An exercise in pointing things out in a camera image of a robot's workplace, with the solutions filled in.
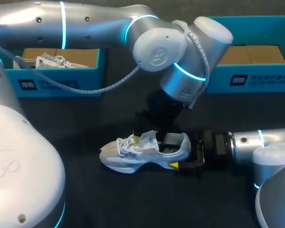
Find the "robot logo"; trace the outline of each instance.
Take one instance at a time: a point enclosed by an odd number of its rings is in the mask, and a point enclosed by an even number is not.
[[[12,161],[7,166],[3,165],[0,169],[0,178],[4,177],[6,173],[14,173],[20,168],[18,161]]]
[[[0,178],[4,177],[7,173],[16,173],[20,168],[19,161],[12,160],[10,162],[6,162],[8,157],[4,156],[4,154],[9,151],[10,150],[0,150]]]
[[[167,62],[168,51],[165,48],[159,48],[151,53],[152,65],[160,66]]]

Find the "white sneaker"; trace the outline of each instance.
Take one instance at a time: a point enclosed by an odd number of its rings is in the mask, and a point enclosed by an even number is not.
[[[101,148],[99,158],[112,170],[134,173],[148,162],[173,169],[169,162],[178,162],[189,156],[191,143],[187,134],[168,133],[163,142],[158,142],[156,133],[149,131],[139,138],[133,134],[126,139],[118,138]]]

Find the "teal cardboard box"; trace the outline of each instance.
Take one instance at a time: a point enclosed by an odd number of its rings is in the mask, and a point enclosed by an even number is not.
[[[23,50],[13,50],[12,52],[14,55],[22,56]],[[101,96],[101,94],[77,94],[57,88],[27,69],[11,69],[12,61],[3,55],[0,55],[0,58],[18,97]],[[92,68],[36,69],[36,71],[72,88],[81,90],[100,89],[103,87],[105,77],[105,50],[97,50],[96,64]]]
[[[285,60],[285,16],[212,17],[233,34],[232,46],[276,46]],[[262,54],[259,48],[255,55]],[[208,94],[285,92],[285,62],[217,65]]]

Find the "black table surface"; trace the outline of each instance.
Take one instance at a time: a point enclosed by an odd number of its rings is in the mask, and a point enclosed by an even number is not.
[[[121,53],[126,52],[109,52],[107,85],[134,67],[130,55],[124,57],[127,61],[118,58]],[[100,163],[104,144],[132,133],[134,112],[145,107],[160,77],[141,71],[101,98],[21,99],[28,119],[65,165],[63,227],[258,227],[249,169],[206,171],[197,180],[156,165],[120,174]],[[185,132],[285,128],[285,93],[203,95],[177,124]]]

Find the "shoe tongue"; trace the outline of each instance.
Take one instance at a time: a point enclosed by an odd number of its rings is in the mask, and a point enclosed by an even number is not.
[[[149,131],[146,133],[143,133],[135,146],[138,146],[139,148],[146,150],[150,148],[154,148],[157,151],[160,149],[156,140],[156,131]]]

